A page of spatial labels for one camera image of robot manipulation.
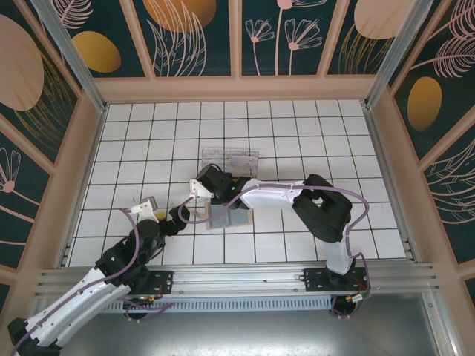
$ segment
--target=dark green wallpaper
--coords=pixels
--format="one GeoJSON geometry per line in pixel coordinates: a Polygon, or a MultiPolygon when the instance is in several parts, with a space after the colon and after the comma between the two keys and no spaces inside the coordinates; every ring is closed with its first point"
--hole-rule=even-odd
{"type": "Polygon", "coordinates": [[[8,284],[0,283],[0,314],[3,310],[3,306],[7,301],[8,292],[10,290],[10,286],[8,284]]]}
{"type": "Polygon", "coordinates": [[[406,53],[404,54],[404,56],[401,58],[401,61],[400,61],[399,65],[397,66],[397,68],[396,68],[396,70],[394,71],[393,75],[392,75],[391,78],[389,79],[389,86],[390,86],[390,87],[393,86],[393,83],[394,83],[394,81],[396,80],[396,78],[398,77],[399,73],[401,72],[402,67],[404,67],[404,65],[405,65],[405,63],[406,63],[406,59],[407,59],[408,56],[413,52],[414,47],[417,45],[417,42],[419,41],[419,39],[420,39],[422,33],[424,32],[425,28],[427,27],[427,25],[428,25],[430,19],[432,19],[433,13],[436,12],[437,7],[440,5],[440,1],[441,1],[441,0],[434,0],[433,3],[432,3],[432,6],[430,6],[429,13],[428,13],[427,16],[425,17],[424,22],[422,22],[421,27],[419,28],[419,30],[417,31],[416,36],[414,37],[414,40],[413,40],[412,43],[410,44],[410,46],[409,46],[409,48],[407,49],[407,51],[406,51],[406,53]]]}
{"type": "Polygon", "coordinates": [[[49,175],[0,133],[0,264],[17,268],[49,175]]]}
{"type": "Polygon", "coordinates": [[[410,5],[402,0],[351,0],[327,74],[376,74],[410,5]]]}
{"type": "Polygon", "coordinates": [[[12,43],[0,50],[0,114],[55,162],[76,94],[12,0],[0,3],[0,27],[8,32],[2,43],[12,43]]]}
{"type": "Polygon", "coordinates": [[[228,0],[134,0],[156,76],[230,76],[228,0]]]}
{"type": "Polygon", "coordinates": [[[315,75],[334,9],[335,1],[281,9],[275,0],[243,0],[243,76],[274,76],[276,61],[279,75],[315,75]]]}
{"type": "Polygon", "coordinates": [[[475,258],[475,126],[425,170],[458,263],[475,258]]]}
{"type": "Polygon", "coordinates": [[[420,159],[475,105],[469,4],[452,1],[394,96],[420,159]]]}

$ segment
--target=purple cable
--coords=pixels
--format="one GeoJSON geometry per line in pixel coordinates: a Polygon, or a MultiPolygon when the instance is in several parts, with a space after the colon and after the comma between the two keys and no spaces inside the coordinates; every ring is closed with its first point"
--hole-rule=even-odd
{"type": "MultiPolygon", "coordinates": [[[[236,201],[238,200],[239,198],[241,198],[244,194],[246,193],[249,193],[250,191],[254,191],[256,189],[260,189],[260,188],[278,188],[278,189],[282,189],[282,188],[285,188],[285,187],[288,187],[288,189],[292,190],[292,189],[296,189],[296,190],[300,190],[300,189],[309,189],[309,190],[314,190],[314,191],[335,191],[337,193],[342,193],[342,194],[347,194],[347,195],[350,195],[352,197],[355,197],[359,200],[361,200],[363,203],[364,203],[364,211],[363,213],[358,217],[358,219],[356,219],[355,221],[353,221],[348,227],[347,227],[347,230],[345,231],[345,245],[347,247],[347,253],[348,253],[348,256],[352,257],[352,258],[358,258],[358,257],[361,257],[361,259],[363,260],[363,266],[364,266],[364,272],[366,274],[366,283],[367,283],[367,288],[368,290],[370,289],[370,275],[368,273],[368,266],[367,266],[367,263],[366,263],[366,259],[364,258],[364,255],[362,252],[359,252],[355,255],[353,255],[351,253],[351,247],[350,247],[350,231],[356,226],[356,224],[358,224],[360,221],[362,221],[364,219],[364,217],[366,217],[368,215],[368,211],[370,210],[370,204],[369,202],[363,198],[361,195],[353,192],[353,191],[348,191],[347,189],[343,189],[343,188],[335,188],[335,187],[328,187],[328,186],[320,186],[320,185],[283,185],[283,184],[273,184],[273,183],[262,183],[262,184],[257,184],[257,185],[254,185],[252,187],[249,187],[247,189],[244,189],[243,191],[241,191],[238,195],[236,195],[236,197],[232,198],[231,201],[226,204],[224,206],[223,209],[221,209],[219,212],[217,212],[216,214],[214,214],[212,217],[209,217],[208,219],[203,219],[203,220],[199,220],[199,221],[190,221],[190,220],[186,220],[183,215],[182,215],[182,210],[183,210],[183,207],[188,203],[190,202],[191,200],[193,200],[192,197],[188,198],[187,200],[185,200],[185,202],[182,203],[182,205],[180,205],[180,207],[178,208],[178,217],[184,222],[184,223],[187,223],[187,224],[192,224],[192,225],[197,225],[197,224],[204,224],[204,223],[208,223],[210,222],[211,220],[213,219],[216,219],[218,217],[220,217],[221,215],[225,214],[227,212],[227,210],[231,207],[231,205],[236,201]]],[[[331,312],[338,312],[337,310],[334,309],[334,306],[335,306],[335,302],[336,302],[336,297],[333,298],[333,301],[332,301],[332,309],[331,309],[331,312]]]]}
{"type": "Polygon", "coordinates": [[[159,315],[161,315],[166,309],[169,309],[169,308],[171,308],[172,306],[175,305],[175,303],[168,303],[168,304],[165,304],[164,306],[149,307],[149,306],[141,306],[140,304],[131,302],[130,300],[127,300],[125,298],[120,298],[119,300],[121,300],[122,302],[128,304],[128,308],[125,311],[125,316],[127,317],[128,321],[133,320],[130,317],[130,315],[128,314],[130,312],[132,306],[134,306],[136,308],[139,308],[139,309],[148,310],[148,311],[151,311],[151,312],[157,312],[157,313],[152,314],[150,317],[149,316],[143,317],[142,319],[140,319],[140,321],[136,320],[136,323],[142,323],[144,321],[150,321],[150,320],[154,319],[155,317],[158,317],[159,315]]]}
{"type": "Polygon", "coordinates": [[[101,283],[101,282],[106,282],[108,280],[112,280],[118,276],[120,276],[121,274],[125,273],[135,262],[135,259],[137,258],[137,255],[139,254],[139,247],[140,247],[140,237],[139,237],[139,231],[137,230],[137,225],[135,224],[134,222],[134,219],[132,219],[132,216],[130,215],[130,211],[127,210],[127,209],[123,209],[123,208],[120,208],[119,209],[122,213],[124,213],[126,215],[126,217],[128,218],[128,220],[131,222],[132,224],[132,228],[134,229],[134,234],[135,234],[135,251],[134,251],[134,255],[132,256],[130,262],[128,263],[128,265],[124,268],[122,268],[120,271],[114,273],[114,274],[111,274],[110,276],[108,277],[104,277],[104,278],[101,278],[100,280],[95,280],[87,285],[85,285],[84,287],[80,288],[77,290],[77,293],[74,293],[72,295],[70,295],[69,297],[67,297],[66,299],[64,299],[60,304],[58,304],[56,307],[54,307],[53,309],[51,309],[51,311],[49,313],[47,313],[38,323],[36,323],[36,325],[31,328],[30,331],[28,331],[25,335],[23,335],[23,337],[19,340],[18,343],[16,343],[16,345],[13,347],[13,350],[10,354],[10,356],[15,356],[15,353],[17,352],[17,350],[19,349],[20,345],[23,344],[23,342],[28,339],[30,337],[30,335],[32,333],[34,333],[39,327],[41,327],[43,325],[43,323],[51,316],[53,315],[54,313],[56,313],[58,310],[60,310],[65,304],[67,304],[70,300],[72,300],[75,296],[83,293],[83,291],[85,291],[86,289],[92,287],[92,286],[95,286],[96,284],[98,283],[101,283]]]}

